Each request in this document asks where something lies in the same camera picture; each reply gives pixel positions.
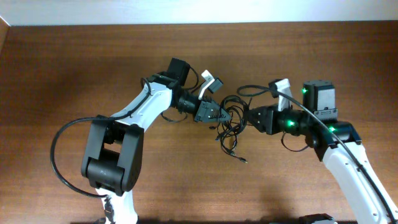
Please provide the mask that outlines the wooden side panel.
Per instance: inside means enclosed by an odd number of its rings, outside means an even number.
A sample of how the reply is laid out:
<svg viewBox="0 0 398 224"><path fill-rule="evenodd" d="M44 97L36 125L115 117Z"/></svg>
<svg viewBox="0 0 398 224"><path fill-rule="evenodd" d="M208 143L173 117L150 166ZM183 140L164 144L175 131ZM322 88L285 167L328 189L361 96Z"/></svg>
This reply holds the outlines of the wooden side panel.
<svg viewBox="0 0 398 224"><path fill-rule="evenodd" d="M6 20L1 16L0 17L0 51L2 51L2 48L4 47L9 28L10 28L9 23L6 22Z"/></svg>

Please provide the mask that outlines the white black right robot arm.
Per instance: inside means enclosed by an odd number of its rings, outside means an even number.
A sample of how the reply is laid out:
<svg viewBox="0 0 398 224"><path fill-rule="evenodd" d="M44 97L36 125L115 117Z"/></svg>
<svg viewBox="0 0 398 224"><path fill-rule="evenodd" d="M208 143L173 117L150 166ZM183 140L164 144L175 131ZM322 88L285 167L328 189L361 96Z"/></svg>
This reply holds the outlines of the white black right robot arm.
<svg viewBox="0 0 398 224"><path fill-rule="evenodd" d="M259 132L305 136L307 147L336 179L358 223L397 223L397 206L371 167L362 139L351 123L338 120L332 82L305 82L301 103L293 99L287 79L255 88L279 100L246 112Z"/></svg>

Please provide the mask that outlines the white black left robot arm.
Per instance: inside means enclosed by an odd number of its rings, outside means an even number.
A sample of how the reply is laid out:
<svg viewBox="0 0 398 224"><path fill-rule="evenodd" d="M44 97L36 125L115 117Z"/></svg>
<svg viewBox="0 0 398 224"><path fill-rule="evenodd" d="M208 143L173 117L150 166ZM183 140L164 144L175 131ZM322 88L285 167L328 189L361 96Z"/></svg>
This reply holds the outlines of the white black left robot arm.
<svg viewBox="0 0 398 224"><path fill-rule="evenodd" d="M104 218L98 223L136 223L132 188L142 167L144 133L168 108L191 114L194 121L222 123L231 117L204 92L216 92L222 81L204 71L199 94L185 82L193 68L184 60L173 58L164 72L144 80L142 91L125 108L107 118L98 115L91 123L81 165L81 174L102 198Z"/></svg>

